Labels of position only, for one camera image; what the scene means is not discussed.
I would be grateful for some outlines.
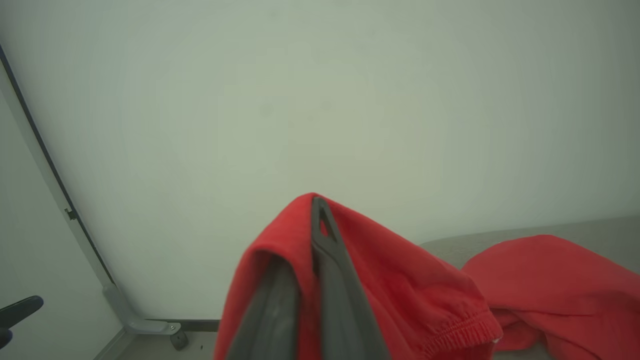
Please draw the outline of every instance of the metal bracket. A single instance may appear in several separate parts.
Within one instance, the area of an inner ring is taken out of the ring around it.
[[[67,215],[69,216],[69,220],[75,220],[77,219],[76,216],[76,212],[73,210],[69,210],[69,209],[65,209],[65,212],[67,213]]]
[[[120,290],[115,284],[108,284],[102,289],[102,293],[111,304],[113,311],[131,334],[146,335],[173,335],[180,330],[180,323],[164,322],[159,320],[145,320],[131,308]]]

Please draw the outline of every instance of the fabric hem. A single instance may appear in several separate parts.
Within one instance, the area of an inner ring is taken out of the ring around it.
[[[500,337],[502,337],[502,327],[491,311],[486,310],[453,325],[435,339],[429,339],[422,346],[422,358],[431,359],[440,352],[495,342]]]

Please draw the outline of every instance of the red fabric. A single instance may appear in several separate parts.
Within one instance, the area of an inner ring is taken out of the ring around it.
[[[320,288],[311,257],[313,193],[290,203],[246,250],[220,323],[222,360],[270,254],[288,260],[302,297],[298,359],[320,360]],[[367,217],[327,199],[393,359],[490,359],[502,336],[474,283],[462,272]]]
[[[462,270],[502,326],[498,351],[541,340],[557,360],[640,359],[640,276],[622,266],[538,235],[495,245]]]

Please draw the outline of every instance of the white wall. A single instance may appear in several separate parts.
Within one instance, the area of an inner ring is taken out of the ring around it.
[[[0,307],[44,299],[0,359],[90,360],[122,325],[20,133],[4,69],[0,81]]]
[[[144,314],[219,318],[323,193],[422,243],[640,213],[637,1],[5,1],[0,41]]]

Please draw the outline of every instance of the gray floor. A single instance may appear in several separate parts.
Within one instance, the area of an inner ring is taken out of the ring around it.
[[[189,345],[176,351],[168,336],[138,335],[118,360],[211,360],[217,332],[187,332]]]
[[[530,229],[496,231],[493,233],[457,236],[424,243],[430,253],[460,268],[473,255],[498,242],[532,236],[553,234],[578,243],[603,255],[631,271],[640,273],[640,217],[617,218]],[[167,336],[138,336],[120,356],[120,360],[210,360],[216,333],[188,333],[189,347],[177,352]],[[551,357],[540,345],[518,352],[497,353],[496,360],[549,360]]]

